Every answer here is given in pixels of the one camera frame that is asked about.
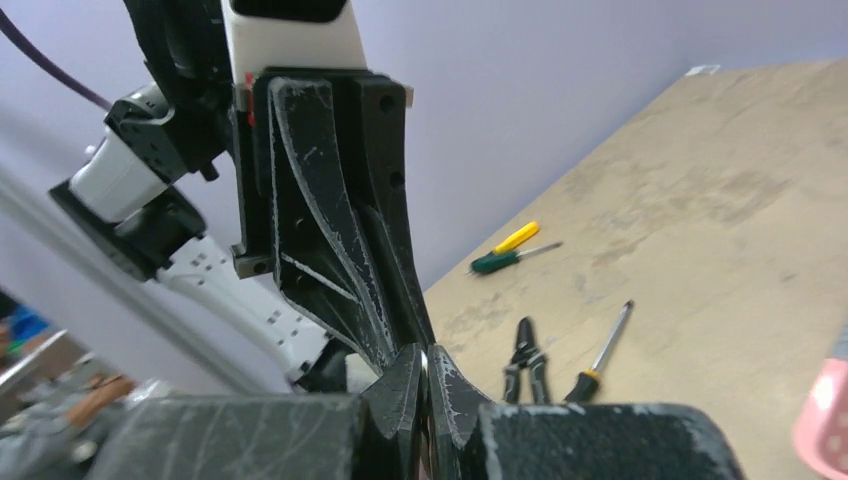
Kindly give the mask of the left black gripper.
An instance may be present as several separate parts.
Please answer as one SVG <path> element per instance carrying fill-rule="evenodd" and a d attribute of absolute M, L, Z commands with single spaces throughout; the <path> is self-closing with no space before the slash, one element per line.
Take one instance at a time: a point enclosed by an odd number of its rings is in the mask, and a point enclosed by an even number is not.
<path fill-rule="evenodd" d="M 241 279 L 268 273 L 269 200 L 255 158 L 255 75 L 233 87 L 229 119 L 241 240 Z M 378 373 L 401 347 L 435 341 L 418 280 L 405 187 L 404 87 L 371 71 L 331 79 L 277 77 L 268 85 L 276 254 L 295 309 Z"/>

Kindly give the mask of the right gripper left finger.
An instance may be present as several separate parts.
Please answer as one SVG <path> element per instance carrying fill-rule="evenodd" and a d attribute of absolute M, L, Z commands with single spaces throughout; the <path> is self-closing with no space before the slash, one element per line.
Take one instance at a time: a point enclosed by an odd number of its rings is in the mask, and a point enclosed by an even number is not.
<path fill-rule="evenodd" d="M 133 408 L 92 479 L 415 479 L 422 356 L 406 346 L 365 392 L 170 396 Z"/>

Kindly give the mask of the pink plastic basket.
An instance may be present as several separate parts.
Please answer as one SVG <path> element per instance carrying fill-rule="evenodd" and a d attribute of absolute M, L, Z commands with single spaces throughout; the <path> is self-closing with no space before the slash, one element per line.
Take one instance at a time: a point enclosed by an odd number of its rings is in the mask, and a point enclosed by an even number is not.
<path fill-rule="evenodd" d="M 795 423 L 800 460 L 823 479 L 847 480 L 847 361 L 828 358 Z"/>

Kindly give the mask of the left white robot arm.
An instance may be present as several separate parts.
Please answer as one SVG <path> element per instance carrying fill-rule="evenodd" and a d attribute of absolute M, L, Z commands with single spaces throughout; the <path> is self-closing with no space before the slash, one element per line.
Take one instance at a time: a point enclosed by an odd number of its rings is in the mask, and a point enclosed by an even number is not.
<path fill-rule="evenodd" d="M 224 319 L 307 391 L 435 336 L 405 191 L 408 88 L 348 1 L 129 1 L 152 82 L 54 202 L 121 270 Z"/>

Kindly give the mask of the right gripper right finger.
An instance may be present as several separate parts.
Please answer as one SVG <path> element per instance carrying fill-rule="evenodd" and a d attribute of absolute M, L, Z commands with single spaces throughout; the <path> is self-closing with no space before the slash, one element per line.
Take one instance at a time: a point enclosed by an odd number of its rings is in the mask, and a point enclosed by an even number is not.
<path fill-rule="evenodd" d="M 725 435 L 702 411 L 669 403 L 508 405 L 428 349 L 438 479 L 742 479 Z"/>

